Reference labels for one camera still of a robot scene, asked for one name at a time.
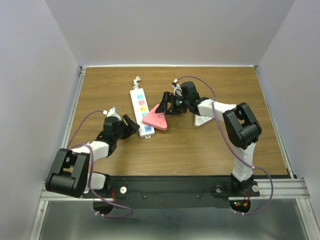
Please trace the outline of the pink triangular power socket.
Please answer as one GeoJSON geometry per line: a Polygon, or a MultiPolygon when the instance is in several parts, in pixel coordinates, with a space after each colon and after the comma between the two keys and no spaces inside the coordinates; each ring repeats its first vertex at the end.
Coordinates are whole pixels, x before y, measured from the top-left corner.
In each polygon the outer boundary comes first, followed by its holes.
{"type": "Polygon", "coordinates": [[[166,131],[168,129],[168,125],[164,113],[156,113],[158,106],[159,104],[155,105],[149,113],[142,118],[142,122],[157,130],[166,131]]]}

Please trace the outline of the white colourful power strip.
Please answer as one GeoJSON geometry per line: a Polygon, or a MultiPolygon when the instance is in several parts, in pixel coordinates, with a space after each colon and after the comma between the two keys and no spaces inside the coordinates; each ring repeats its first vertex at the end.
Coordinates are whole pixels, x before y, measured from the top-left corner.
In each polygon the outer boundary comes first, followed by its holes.
{"type": "Polygon", "coordinates": [[[139,125],[139,136],[141,138],[149,139],[155,134],[155,130],[152,126],[143,123],[143,118],[149,113],[149,107],[145,92],[142,88],[132,89],[130,90],[130,97],[135,119],[137,124],[139,125]]]}

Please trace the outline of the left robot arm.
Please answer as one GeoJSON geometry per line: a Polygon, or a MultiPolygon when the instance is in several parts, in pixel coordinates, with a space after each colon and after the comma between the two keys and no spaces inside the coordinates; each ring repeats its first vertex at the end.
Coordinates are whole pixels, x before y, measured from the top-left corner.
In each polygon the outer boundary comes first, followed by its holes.
{"type": "Polygon", "coordinates": [[[117,142],[135,134],[140,126],[128,115],[114,114],[104,119],[102,131],[85,146],[57,151],[45,182],[45,189],[66,196],[79,198],[88,188],[91,161],[109,157],[117,148],[117,142]]]}

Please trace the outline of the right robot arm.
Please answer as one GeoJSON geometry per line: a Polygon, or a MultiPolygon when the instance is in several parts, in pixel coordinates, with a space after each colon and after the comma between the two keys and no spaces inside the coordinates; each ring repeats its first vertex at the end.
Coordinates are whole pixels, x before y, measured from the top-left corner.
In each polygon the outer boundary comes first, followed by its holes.
{"type": "Polygon", "coordinates": [[[230,189],[235,195],[248,191],[253,183],[253,154],[262,128],[250,106],[242,102],[226,104],[208,97],[200,97],[195,84],[186,81],[179,84],[175,79],[171,86],[173,92],[165,91],[155,112],[180,115],[190,111],[200,117],[216,120],[226,145],[234,155],[230,189]],[[220,122],[223,122],[227,135],[224,135],[220,122]]]}

